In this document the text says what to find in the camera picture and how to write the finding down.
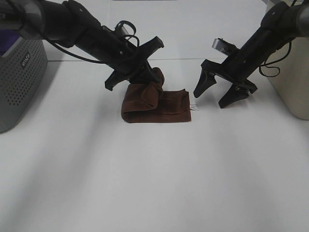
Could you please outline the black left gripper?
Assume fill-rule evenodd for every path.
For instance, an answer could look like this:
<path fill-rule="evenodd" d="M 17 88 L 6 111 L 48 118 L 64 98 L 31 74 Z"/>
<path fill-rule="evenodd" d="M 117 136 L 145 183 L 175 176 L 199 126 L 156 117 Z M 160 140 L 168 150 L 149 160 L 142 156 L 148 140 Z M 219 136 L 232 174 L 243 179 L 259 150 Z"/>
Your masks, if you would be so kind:
<path fill-rule="evenodd" d="M 129 40 L 117 39 L 113 31 L 103 26 L 100 29 L 87 29 L 78 39 L 77 47 L 113 69 L 105 81 L 105 88 L 110 91 L 122 81 L 131 84 L 160 81 L 148 62 L 149 56 L 164 47 L 157 36 L 142 45 L 134 45 Z"/>

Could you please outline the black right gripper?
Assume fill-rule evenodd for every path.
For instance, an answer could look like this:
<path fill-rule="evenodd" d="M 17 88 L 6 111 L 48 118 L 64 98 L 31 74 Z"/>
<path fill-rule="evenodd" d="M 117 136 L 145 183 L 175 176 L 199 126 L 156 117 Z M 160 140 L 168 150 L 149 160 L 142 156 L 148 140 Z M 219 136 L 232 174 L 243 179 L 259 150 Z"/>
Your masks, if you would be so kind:
<path fill-rule="evenodd" d="M 237 51 L 220 64 L 205 60 L 201 67 L 199 81 L 193 92 L 194 97 L 200 97 L 209 87 L 216 84 L 215 75 L 233 83 L 227 93 L 219 100 L 220 108 L 248 98 L 257 90 L 255 84 L 247 78 L 283 43 L 283 37 L 278 33 L 260 27 L 251 38 Z"/>

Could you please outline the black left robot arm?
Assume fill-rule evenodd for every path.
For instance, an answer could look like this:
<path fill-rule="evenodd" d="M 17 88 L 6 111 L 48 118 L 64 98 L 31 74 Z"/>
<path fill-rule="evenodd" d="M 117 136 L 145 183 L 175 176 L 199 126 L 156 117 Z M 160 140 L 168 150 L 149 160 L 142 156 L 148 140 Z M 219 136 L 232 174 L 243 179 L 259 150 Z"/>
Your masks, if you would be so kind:
<path fill-rule="evenodd" d="M 106 64 L 113 73 L 105 81 L 112 90 L 123 81 L 131 84 L 160 82 L 159 74 L 151 68 L 148 57 L 164 46 L 154 37 L 140 44 L 135 26 L 126 20 L 113 30 L 101 23 L 75 0 L 56 3 L 48 0 L 2 0 L 0 28 L 16 31 L 27 40 L 45 40 L 68 54 L 76 46 L 92 56 L 87 59 L 73 53 L 70 56 L 98 64 Z"/>

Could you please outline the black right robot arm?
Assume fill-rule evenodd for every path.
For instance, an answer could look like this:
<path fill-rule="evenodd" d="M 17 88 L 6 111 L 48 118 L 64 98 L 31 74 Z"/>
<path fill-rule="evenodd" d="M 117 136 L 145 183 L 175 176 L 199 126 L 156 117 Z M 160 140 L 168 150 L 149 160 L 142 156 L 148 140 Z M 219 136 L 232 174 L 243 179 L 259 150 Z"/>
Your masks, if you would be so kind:
<path fill-rule="evenodd" d="M 257 90 L 257 86 L 248 80 L 256 70 L 267 66 L 266 60 L 275 51 L 298 37 L 309 35 L 309 2 L 299 5 L 288 5 L 280 1 L 263 17 L 260 27 L 241 47 L 217 38 L 212 47 L 227 58 L 222 63 L 208 59 L 201 64 L 201 75 L 193 92 L 196 98 L 206 89 L 216 84 L 215 76 L 229 82 L 231 87 L 219 100 L 219 106 L 225 108 L 234 102 L 248 98 Z"/>

